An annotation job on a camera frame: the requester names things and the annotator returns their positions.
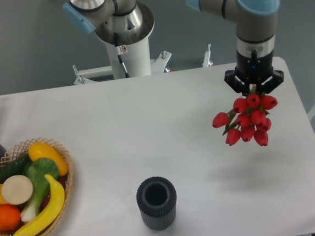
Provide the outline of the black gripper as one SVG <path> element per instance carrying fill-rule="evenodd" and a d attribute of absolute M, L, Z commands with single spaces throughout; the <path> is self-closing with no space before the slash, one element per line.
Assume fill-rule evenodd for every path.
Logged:
<path fill-rule="evenodd" d="M 257 83 L 262 83 L 260 93 L 269 94 L 284 82 L 284 72 L 272 67 L 273 51 L 261 58 L 256 51 L 252 51 L 250 57 L 237 51 L 236 57 L 236 69 L 227 70 L 224 81 L 237 94 L 248 96 L 251 84 Z"/>

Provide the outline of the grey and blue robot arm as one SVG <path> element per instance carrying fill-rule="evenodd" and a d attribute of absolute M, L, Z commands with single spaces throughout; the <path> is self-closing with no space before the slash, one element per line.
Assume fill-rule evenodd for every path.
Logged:
<path fill-rule="evenodd" d="M 224 75 L 237 93 L 248 95 L 254 85 L 270 93 L 284 79 L 272 66 L 280 0 L 185 0 L 201 13 L 236 25 L 237 61 Z M 154 28 L 150 9 L 138 0 L 68 0 L 63 13 L 80 31 L 94 32 L 106 45 L 113 76 L 124 79 L 151 74 L 148 37 Z"/>

